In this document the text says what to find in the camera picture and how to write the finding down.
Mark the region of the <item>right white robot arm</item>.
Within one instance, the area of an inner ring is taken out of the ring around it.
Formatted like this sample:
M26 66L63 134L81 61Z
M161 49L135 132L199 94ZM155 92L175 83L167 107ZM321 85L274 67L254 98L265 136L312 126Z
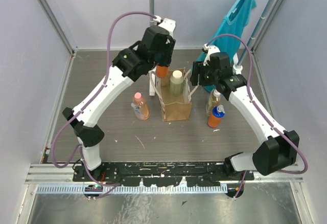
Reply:
M204 61L193 62L190 81L193 86L214 85L242 114L259 141L255 152L240 152L225 158L224 174L228 179L236 180L245 170L267 176L296 162L299 135L293 130L286 131L271 117L255 97L246 78L233 73L226 53L210 53Z

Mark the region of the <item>blue pump bottle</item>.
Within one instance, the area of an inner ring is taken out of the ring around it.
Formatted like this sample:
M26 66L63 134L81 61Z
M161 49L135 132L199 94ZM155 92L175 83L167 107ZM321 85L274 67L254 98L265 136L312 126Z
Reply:
M156 67L156 75L159 78L165 78L168 74L169 67L168 66L157 66Z

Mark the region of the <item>pink cap clear bottle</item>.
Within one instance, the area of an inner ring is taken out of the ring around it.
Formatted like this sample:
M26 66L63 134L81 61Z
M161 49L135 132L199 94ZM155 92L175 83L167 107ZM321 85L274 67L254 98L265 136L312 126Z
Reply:
M137 92L134 94L131 107L134 110L136 117L140 120L147 120L149 118L149 108L145 97Z

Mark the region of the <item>orange bottle blue cap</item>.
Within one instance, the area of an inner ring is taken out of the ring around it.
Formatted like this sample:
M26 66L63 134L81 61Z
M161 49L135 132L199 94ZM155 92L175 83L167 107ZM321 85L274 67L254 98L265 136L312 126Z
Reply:
M215 106L208 118L207 124L210 128L216 128L220 124L221 120L225 116L225 110L223 105Z

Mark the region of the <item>amber bottle white cap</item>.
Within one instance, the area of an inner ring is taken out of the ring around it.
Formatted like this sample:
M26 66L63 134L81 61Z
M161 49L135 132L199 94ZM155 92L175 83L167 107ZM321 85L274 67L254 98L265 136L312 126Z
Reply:
M212 90L208 102L206 104L206 114L210 116L214 107L218 106L221 100L221 94L216 90Z

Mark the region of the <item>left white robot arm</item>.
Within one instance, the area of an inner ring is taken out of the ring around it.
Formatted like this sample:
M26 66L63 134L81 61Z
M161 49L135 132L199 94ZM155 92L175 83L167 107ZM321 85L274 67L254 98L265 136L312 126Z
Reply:
M105 76L94 90L74 108L65 108L64 117L69 121L82 146L86 167L84 175L90 181L102 176L100 142L104 132L97 122L108 106L140 76L147 75L157 65L169 66L175 45L175 23L163 21L148 27L142 39L121 50Z

